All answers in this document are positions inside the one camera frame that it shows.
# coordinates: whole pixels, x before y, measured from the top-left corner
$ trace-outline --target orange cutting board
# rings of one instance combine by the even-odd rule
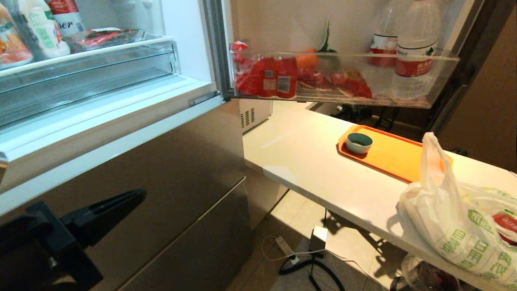
[[[346,137],[351,133],[362,133],[372,138],[373,144],[368,153],[354,154],[346,148]],[[405,182],[420,181],[420,161],[422,159],[422,143],[420,142],[368,126],[355,125],[350,127],[339,139],[338,152]]]

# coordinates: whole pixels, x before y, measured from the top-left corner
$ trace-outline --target countertop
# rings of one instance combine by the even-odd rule
[[[338,139],[354,124],[307,110],[310,106],[274,101],[269,120],[243,137],[247,166],[479,289],[504,290],[427,245],[397,210],[407,184],[339,155]],[[459,181],[517,196],[517,177],[509,171],[448,154]]]

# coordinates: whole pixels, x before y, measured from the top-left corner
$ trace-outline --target plastic bottle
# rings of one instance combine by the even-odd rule
[[[400,99],[416,99],[427,94],[434,83],[427,74],[440,34],[441,15],[435,0],[413,0],[399,26],[399,37],[393,78],[394,94]]]
[[[54,15],[44,0],[18,0],[18,10],[22,22],[46,58],[70,54],[70,47],[63,41]]]
[[[79,9],[74,0],[45,0],[56,18],[59,30],[64,36],[85,30]]]
[[[390,0],[381,10],[375,23],[374,35],[370,46],[370,53],[397,54],[398,29],[404,17],[410,0]],[[370,63],[376,66],[394,66],[394,57],[373,57]]]
[[[21,66],[33,60],[11,14],[0,3],[0,69]]]

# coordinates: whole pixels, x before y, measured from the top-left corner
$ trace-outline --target stainless steel refrigerator door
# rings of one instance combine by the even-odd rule
[[[122,291],[224,290],[250,253],[242,181]]]
[[[4,215],[0,223],[40,200],[61,217],[116,194],[145,188],[146,200],[86,250],[104,275],[94,290],[112,291],[244,177],[239,120],[238,101],[227,102],[53,188]]]

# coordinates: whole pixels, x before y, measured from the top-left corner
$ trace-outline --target orange fruit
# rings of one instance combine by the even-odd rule
[[[315,53],[315,49],[306,50],[305,52]],[[319,58],[316,54],[301,54],[296,56],[296,65],[298,69],[314,68],[318,65]]]

